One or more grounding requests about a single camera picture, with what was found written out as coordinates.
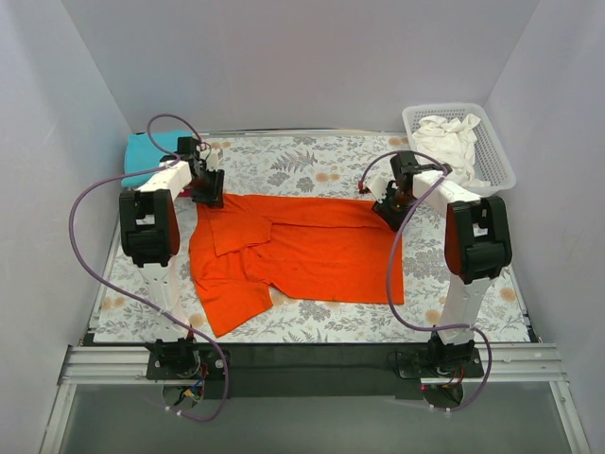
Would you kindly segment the orange t shirt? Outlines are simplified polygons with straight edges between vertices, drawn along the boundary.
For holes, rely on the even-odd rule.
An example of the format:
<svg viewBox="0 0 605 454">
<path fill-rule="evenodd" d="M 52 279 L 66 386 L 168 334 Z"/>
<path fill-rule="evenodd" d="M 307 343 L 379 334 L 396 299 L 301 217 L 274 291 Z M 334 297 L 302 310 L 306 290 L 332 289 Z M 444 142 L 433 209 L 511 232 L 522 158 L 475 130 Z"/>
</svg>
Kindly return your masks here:
<svg viewBox="0 0 605 454">
<path fill-rule="evenodd" d="M 227 194 L 197 205 L 190 272 L 215 336 L 292 299 L 384 305 L 405 301 L 403 248 L 372 202 Z"/>
</svg>

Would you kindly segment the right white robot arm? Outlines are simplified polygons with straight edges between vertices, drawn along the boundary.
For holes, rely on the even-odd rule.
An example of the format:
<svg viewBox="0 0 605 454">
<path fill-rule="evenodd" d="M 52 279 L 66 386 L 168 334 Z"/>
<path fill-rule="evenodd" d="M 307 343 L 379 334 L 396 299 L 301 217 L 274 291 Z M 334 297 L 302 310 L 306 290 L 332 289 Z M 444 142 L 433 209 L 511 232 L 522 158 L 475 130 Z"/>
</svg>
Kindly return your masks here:
<svg viewBox="0 0 605 454">
<path fill-rule="evenodd" d="M 479 363 L 479 309 L 488 287 L 512 259 L 506 204 L 450 181 L 452 168 L 423 153 L 391 151 L 387 156 L 392 179 L 359 182 L 358 188 L 374 196 L 373 212 L 395 233 L 392 252 L 401 251 L 403 231 L 422 203 L 445 220 L 446 302 L 439 324 L 427 330 L 429 341 L 412 356 L 412 369 L 443 376 L 462 372 Z"/>
</svg>

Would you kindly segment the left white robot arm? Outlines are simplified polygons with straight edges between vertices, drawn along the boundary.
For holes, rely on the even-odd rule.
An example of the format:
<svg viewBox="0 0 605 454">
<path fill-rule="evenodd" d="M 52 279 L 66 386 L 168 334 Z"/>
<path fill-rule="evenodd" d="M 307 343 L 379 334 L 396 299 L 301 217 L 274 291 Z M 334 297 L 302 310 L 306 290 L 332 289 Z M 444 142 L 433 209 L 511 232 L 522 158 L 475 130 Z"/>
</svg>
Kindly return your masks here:
<svg viewBox="0 0 605 454">
<path fill-rule="evenodd" d="M 166 169 L 154 174 L 134 191 L 119 197 L 121 244 L 124 254 L 140 272 L 152 307 L 162 319 L 150 352 L 156 365 L 178 377 L 194 376 L 201 365 L 195 335 L 184 327 L 176 258 L 181 233 L 175 200 L 183 192 L 193 202 L 221 208 L 225 172 L 219 154 L 193 136 L 177 140 L 174 157 L 162 159 Z"/>
</svg>

